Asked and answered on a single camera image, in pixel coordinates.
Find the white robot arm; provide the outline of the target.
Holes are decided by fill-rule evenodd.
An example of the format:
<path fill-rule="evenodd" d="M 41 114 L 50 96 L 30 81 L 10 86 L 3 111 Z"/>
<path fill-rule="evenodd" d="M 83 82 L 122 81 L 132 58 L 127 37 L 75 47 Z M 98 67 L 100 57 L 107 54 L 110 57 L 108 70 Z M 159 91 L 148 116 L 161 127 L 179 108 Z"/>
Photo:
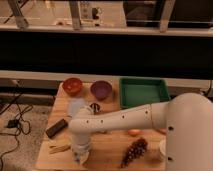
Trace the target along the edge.
<path fill-rule="evenodd" d="M 69 122 L 73 152 L 89 151 L 95 132 L 130 129 L 166 131 L 166 171 L 213 171 L 213 102 L 208 98 L 185 93 L 101 115 L 85 106 Z"/>

